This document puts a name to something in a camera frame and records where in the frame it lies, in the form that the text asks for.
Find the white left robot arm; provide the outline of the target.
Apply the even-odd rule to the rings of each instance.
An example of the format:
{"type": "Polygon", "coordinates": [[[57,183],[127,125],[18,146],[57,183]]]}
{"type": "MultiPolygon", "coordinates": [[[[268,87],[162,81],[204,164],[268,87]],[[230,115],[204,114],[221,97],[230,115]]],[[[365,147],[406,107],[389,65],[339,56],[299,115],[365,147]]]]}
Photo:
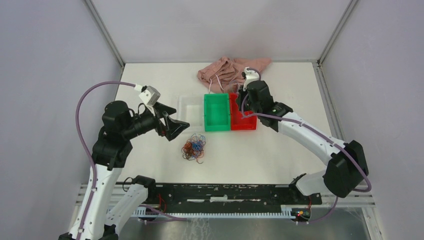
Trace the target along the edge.
{"type": "Polygon", "coordinates": [[[141,114],[121,100],[105,107],[103,127],[89,154],[93,168],[81,209],[74,225],[59,236],[60,240],[117,240],[133,212],[143,202],[156,200],[155,179],[138,175],[132,179],[126,194],[109,209],[113,189],[133,149],[131,140],[154,130],[172,141],[190,126],[188,122],[171,118],[174,113],[176,109],[159,102],[154,104],[153,112],[145,109],[141,114]]]}

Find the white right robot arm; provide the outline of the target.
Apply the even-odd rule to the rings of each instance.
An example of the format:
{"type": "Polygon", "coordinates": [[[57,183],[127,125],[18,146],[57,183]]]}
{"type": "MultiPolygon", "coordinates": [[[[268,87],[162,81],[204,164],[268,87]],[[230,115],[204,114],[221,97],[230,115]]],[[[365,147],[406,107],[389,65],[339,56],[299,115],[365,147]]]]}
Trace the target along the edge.
{"type": "Polygon", "coordinates": [[[300,117],[288,105],[274,101],[265,81],[255,80],[238,89],[236,103],[241,112],[253,117],[279,134],[283,134],[315,154],[326,169],[305,173],[292,182],[289,199],[302,204],[310,195],[329,191],[339,198],[351,192],[369,192],[371,183],[363,146],[325,135],[300,117]]]}

